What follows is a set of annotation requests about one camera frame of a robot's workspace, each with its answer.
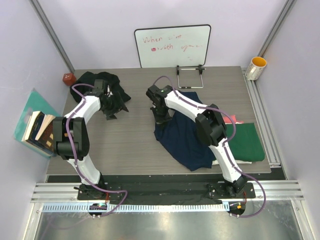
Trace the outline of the navy blue t shirt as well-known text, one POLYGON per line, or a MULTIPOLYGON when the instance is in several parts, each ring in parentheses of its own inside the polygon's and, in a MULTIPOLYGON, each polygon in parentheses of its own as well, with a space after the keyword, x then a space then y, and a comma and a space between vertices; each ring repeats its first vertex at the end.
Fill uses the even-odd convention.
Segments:
POLYGON ((169 121, 155 124, 155 139, 190 171, 210 169, 216 157, 197 135, 195 120, 204 112, 197 108, 203 106, 197 93, 171 91, 166 96, 165 103, 174 113, 169 121))

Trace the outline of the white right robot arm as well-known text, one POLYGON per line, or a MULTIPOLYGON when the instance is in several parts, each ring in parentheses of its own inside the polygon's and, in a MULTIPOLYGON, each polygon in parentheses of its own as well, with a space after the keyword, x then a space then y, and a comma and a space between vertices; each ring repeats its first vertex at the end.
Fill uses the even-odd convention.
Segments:
POLYGON ((232 198, 242 194, 248 179, 238 168, 229 147, 229 141, 236 133, 234 121, 231 122, 233 133, 227 137, 227 126, 222 117, 226 113, 216 105, 196 102, 170 85, 159 88, 153 84, 147 89, 146 95, 152 101, 150 109, 158 125, 163 126, 172 120, 169 110, 181 113, 195 123, 197 138, 211 150, 222 170, 226 193, 232 198))

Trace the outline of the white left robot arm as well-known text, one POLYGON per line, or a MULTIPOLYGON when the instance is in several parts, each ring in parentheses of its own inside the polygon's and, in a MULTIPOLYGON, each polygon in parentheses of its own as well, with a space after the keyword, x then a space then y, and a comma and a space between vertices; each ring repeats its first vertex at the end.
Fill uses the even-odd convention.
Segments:
POLYGON ((117 119, 117 113, 129 110, 121 94, 112 91, 107 80, 97 79, 93 85, 77 83, 71 89, 80 96, 80 102, 69 113, 53 120, 53 150, 73 166, 82 186, 93 198, 100 200, 106 193, 123 193, 123 190, 108 190, 103 175, 95 167, 89 155, 87 123, 97 112, 102 112, 110 121, 117 119))

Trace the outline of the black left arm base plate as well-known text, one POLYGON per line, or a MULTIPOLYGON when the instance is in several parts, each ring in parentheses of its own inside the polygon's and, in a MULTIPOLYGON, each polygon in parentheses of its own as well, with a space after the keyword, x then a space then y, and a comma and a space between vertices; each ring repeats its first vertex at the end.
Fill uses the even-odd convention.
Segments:
POLYGON ((80 186, 75 186, 73 188, 77 191, 77 199, 84 200, 110 200, 110 201, 119 201, 122 197, 125 196, 124 193, 110 193, 104 192, 96 189, 91 185, 81 184, 80 186))

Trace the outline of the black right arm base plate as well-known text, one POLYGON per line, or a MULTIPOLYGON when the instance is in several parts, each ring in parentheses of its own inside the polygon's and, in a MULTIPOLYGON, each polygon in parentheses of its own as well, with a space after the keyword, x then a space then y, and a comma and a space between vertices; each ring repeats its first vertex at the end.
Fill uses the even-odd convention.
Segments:
POLYGON ((240 192, 236 193, 224 182, 208 183, 207 192, 204 195, 208 199, 254 199, 256 198, 255 189, 252 183, 247 182, 240 192))

